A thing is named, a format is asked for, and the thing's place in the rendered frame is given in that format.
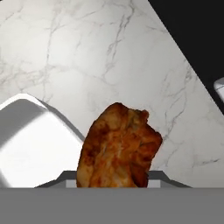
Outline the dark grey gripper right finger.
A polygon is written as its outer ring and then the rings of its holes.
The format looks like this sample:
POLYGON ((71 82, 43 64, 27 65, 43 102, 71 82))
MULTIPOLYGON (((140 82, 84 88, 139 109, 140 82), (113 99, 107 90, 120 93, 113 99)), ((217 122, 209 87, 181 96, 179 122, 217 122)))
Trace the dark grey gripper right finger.
POLYGON ((149 171, 148 172, 148 188, 189 188, 189 185, 184 185, 178 181, 168 178, 163 171, 149 171))

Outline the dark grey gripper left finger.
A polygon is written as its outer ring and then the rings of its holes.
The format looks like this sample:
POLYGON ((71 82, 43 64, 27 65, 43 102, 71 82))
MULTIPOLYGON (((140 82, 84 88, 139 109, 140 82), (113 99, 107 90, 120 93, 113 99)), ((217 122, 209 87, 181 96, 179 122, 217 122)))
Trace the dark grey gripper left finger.
POLYGON ((76 171, 63 171, 56 179, 51 180, 38 188, 76 188, 76 171))

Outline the brown piece of meat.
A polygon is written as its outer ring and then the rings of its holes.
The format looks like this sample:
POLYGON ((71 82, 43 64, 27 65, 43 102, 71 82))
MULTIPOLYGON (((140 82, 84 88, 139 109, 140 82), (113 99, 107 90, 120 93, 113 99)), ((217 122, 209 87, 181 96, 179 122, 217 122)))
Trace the brown piece of meat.
POLYGON ((148 124, 149 112, 116 102, 93 122, 82 145, 78 187, 146 187, 163 142, 148 124))

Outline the white tupperware container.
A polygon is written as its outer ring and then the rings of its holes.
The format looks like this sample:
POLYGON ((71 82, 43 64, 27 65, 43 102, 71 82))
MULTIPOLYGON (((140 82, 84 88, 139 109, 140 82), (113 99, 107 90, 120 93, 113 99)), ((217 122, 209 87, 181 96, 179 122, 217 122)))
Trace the white tupperware container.
POLYGON ((84 136, 56 108, 29 94, 0 104, 0 188, 38 188, 76 171, 84 136))

